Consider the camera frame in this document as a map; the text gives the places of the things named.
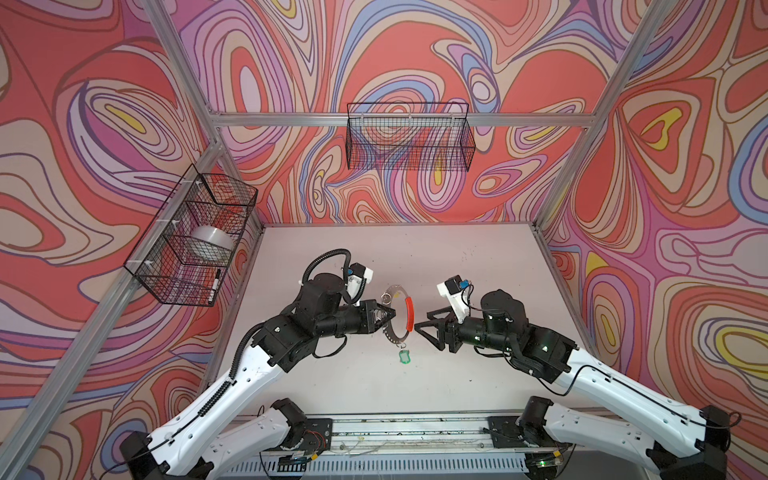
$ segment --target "ventilated metal grille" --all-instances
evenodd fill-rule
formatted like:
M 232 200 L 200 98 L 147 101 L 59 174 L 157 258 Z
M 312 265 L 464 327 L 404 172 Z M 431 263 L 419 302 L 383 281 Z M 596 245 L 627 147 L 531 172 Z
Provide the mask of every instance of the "ventilated metal grille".
M 277 459 L 264 457 L 270 476 L 295 475 L 279 472 Z M 307 465 L 304 475 L 414 475 L 414 474 L 472 474 L 525 473 L 524 453 L 478 454 L 419 454 L 419 455 L 328 455 L 320 456 Z M 263 475 L 259 457 L 243 462 L 222 478 Z

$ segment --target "aluminum frame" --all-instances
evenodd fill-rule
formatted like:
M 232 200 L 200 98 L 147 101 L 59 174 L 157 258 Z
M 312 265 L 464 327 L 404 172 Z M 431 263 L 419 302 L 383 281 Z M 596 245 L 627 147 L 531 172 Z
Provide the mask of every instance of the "aluminum frame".
M 212 143 L 198 159 L 197 167 L 200 171 L 210 171 L 221 153 L 221 145 Z M 176 194 L 168 199 L 129 260 L 144 258 L 184 200 L 196 175 L 194 169 L 187 171 L 189 178 L 184 178 Z M 120 268 L 118 278 L 0 445 L 1 480 L 13 480 L 24 473 L 139 286 L 128 270 Z
M 547 263 L 547 268 L 549 269 L 549 273 L 552 274 L 555 285 L 557 285 L 558 290 L 560 290 L 560 296 L 563 297 L 565 306 L 568 308 L 568 313 L 571 314 L 571 320 L 573 320 L 574 325 L 576 325 L 576 330 L 581 337 L 580 345 L 583 346 L 592 356 L 597 356 L 598 348 L 594 344 L 594 341 L 589 335 L 589 332 L 581 321 L 581 313 L 579 312 L 578 307 L 574 303 L 573 298 L 568 291 L 568 286 L 565 284 L 563 276 L 555 266 L 554 257 L 552 256 L 551 250 L 549 250 L 549 247 L 547 246 L 547 242 L 544 240 L 544 236 L 541 234 L 541 229 L 531 224 L 531 233 L 536 239 L 538 249 L 541 251 L 541 256 L 544 257 L 544 261 Z
M 365 114 L 366 117 L 392 116 Z M 444 114 L 410 114 L 414 118 L 445 116 Z M 479 114 L 469 113 L 470 127 L 590 127 L 594 114 Z M 216 127 L 345 127 L 344 113 L 223 113 L 211 114 Z
M 557 199 L 568 188 L 576 170 L 583 162 L 591 145 L 597 138 L 602 124 L 606 121 L 612 107 L 616 103 L 621 90 L 626 85 L 629 77 L 634 71 L 637 62 L 641 58 L 653 34 L 658 26 L 664 20 L 664 16 L 669 9 L 677 3 L 677 0 L 653 0 L 637 27 L 630 45 L 626 50 L 624 57 L 619 61 L 616 71 L 609 79 L 606 88 L 598 101 L 598 106 L 591 114 L 470 114 L 468 121 L 471 126 L 570 126 L 585 127 L 585 132 L 579 136 L 574 144 L 574 150 L 569 156 L 566 165 L 557 175 L 554 184 L 550 188 L 545 203 L 538 211 L 535 224 L 548 217 L 551 211 L 557 206 Z M 144 0 L 144 8 L 149 17 L 154 30 L 168 54 L 169 62 L 174 73 L 179 77 L 184 90 L 189 95 L 193 110 L 198 117 L 201 127 L 208 136 L 210 144 L 206 151 L 198 159 L 197 167 L 200 171 L 210 171 L 216 163 L 217 158 L 222 158 L 221 167 L 223 170 L 233 176 L 240 177 L 240 172 L 231 157 L 228 149 L 224 146 L 220 135 L 222 127 L 230 126 L 250 126 L 250 125 L 279 125 L 279 126 L 343 126 L 346 124 L 345 114 L 219 114 L 212 112 L 210 105 L 205 100 L 197 77 L 194 75 L 190 62 L 185 54 L 184 47 L 171 21 L 170 15 L 162 5 L 161 0 Z M 183 198 L 183 195 L 174 195 L 174 198 Z M 167 214 L 172 214 L 175 210 L 172 207 L 174 199 L 169 201 Z M 263 233 L 263 226 L 258 219 L 252 217 L 257 227 L 259 235 Z M 149 240 L 156 238 L 162 228 L 155 223 L 151 234 L 147 235 L 147 244 Z M 541 232 L 534 228 L 534 235 L 537 237 L 542 253 L 547 250 L 542 243 Z M 548 259 L 550 270 L 553 269 L 551 255 L 545 255 Z M 125 307 L 131 301 L 132 296 L 138 289 L 138 281 L 123 269 L 118 278 L 113 282 L 104 299 L 99 303 L 94 313 L 88 319 L 83 329 L 74 338 L 67 352 L 57 363 L 51 375 L 46 379 L 38 394 L 33 398 L 29 407 L 24 411 L 22 417 L 15 423 L 13 429 L 5 438 L 0 446 L 0 480 L 12 480 L 23 474 L 28 463 L 37 452 L 40 444 L 53 426 L 56 418 L 66 405 L 67 401 L 74 392 L 82 376 L 90 367 L 93 358 L 99 352 L 112 331 L 114 324 L 118 321 Z M 232 305 L 232 319 L 236 316 L 240 299 L 242 295 L 238 294 L 235 303 Z M 570 296 L 564 295 L 566 304 L 569 305 L 571 315 L 574 315 Z M 217 345 L 216 351 L 223 347 Z
M 565 165 L 560 169 L 555 177 L 552 186 L 547 192 L 544 203 L 539 208 L 534 219 L 534 225 L 541 225 L 546 221 L 558 207 L 559 198 L 565 193 L 565 190 L 571 186 L 578 168 L 584 163 L 594 142 L 598 139 L 603 124 L 607 121 L 608 115 L 616 105 L 619 95 L 627 86 L 634 69 L 643 58 L 643 53 L 650 46 L 651 41 L 661 22 L 667 16 L 667 13 L 679 2 L 679 0 L 653 0 L 648 6 L 643 18 L 637 26 L 637 30 L 629 41 L 627 50 L 621 57 L 616 70 L 608 79 L 597 107 L 594 109 L 594 123 L 584 129 L 579 138 L 574 143 L 573 150 L 565 160 Z

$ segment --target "keychain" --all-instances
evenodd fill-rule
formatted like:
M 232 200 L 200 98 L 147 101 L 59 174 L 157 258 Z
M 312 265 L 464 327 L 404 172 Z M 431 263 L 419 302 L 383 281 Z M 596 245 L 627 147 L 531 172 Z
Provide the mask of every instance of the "keychain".
M 411 362 L 410 351 L 406 350 L 405 339 L 408 338 L 408 334 L 413 331 L 413 301 L 406 292 L 406 289 L 402 288 L 402 285 L 392 285 L 386 290 L 386 292 L 384 292 L 384 294 L 382 294 L 382 304 L 386 306 L 392 305 L 392 300 L 400 294 L 406 298 L 406 309 L 408 310 L 406 333 L 403 336 L 397 336 L 397 334 L 395 334 L 395 330 L 392 328 L 392 322 L 390 321 L 384 327 L 384 335 L 386 336 L 387 340 L 400 348 L 400 362 L 405 364 Z

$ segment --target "red rubber band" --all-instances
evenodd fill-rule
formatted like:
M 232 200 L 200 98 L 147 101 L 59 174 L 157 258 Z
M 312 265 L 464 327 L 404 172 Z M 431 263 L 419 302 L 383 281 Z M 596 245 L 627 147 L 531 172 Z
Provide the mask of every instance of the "red rubber band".
M 408 308 L 408 323 L 406 324 L 406 329 L 409 332 L 413 331 L 413 319 L 415 318 L 415 314 L 413 312 L 413 300 L 411 300 L 410 296 L 406 297 L 406 308 Z

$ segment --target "black mounting plate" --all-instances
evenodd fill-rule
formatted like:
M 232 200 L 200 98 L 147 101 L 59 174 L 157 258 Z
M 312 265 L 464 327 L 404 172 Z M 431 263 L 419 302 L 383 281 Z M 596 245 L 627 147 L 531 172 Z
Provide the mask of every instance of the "black mounting plate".
M 514 449 L 529 446 L 519 438 L 522 436 L 522 431 L 517 426 L 517 420 L 518 417 L 516 415 L 488 417 L 488 429 L 499 434 L 491 434 L 491 440 L 495 449 Z M 539 442 L 539 446 L 556 447 L 557 444 L 551 439 L 542 439 Z
M 331 448 L 331 436 L 333 435 L 333 419 L 307 419 L 304 426 L 304 437 L 299 443 L 291 447 L 277 446 L 274 449 L 267 449 L 265 452 L 291 452 L 294 450 L 303 450 L 306 453 L 322 452 Z M 325 440 L 324 445 L 320 445 L 317 435 L 310 433 L 317 432 Z

